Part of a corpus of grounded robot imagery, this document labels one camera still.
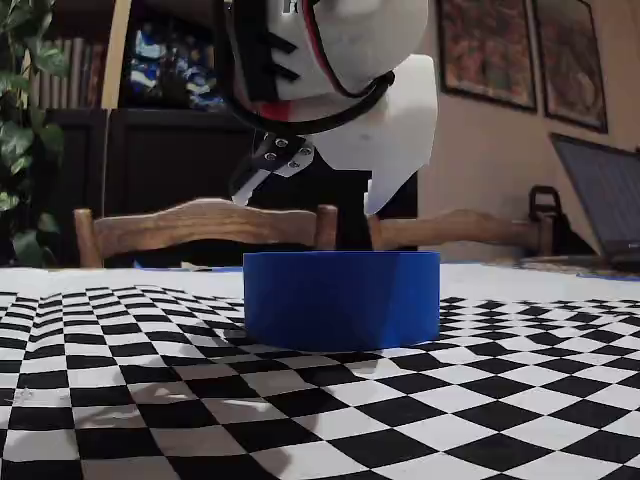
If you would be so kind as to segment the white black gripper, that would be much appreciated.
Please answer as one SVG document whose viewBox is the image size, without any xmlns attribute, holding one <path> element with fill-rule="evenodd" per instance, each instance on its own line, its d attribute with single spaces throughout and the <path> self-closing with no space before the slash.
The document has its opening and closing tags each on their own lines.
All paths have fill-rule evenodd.
<svg viewBox="0 0 640 480">
<path fill-rule="evenodd" d="M 331 168 L 371 174 L 374 215 L 430 160 L 434 61 L 416 52 L 428 19 L 425 1 L 225 1 L 222 96 L 244 121 L 353 121 L 312 142 Z M 231 200 L 246 206 L 269 176 L 307 168 L 313 144 L 266 134 L 232 175 Z"/>
</svg>

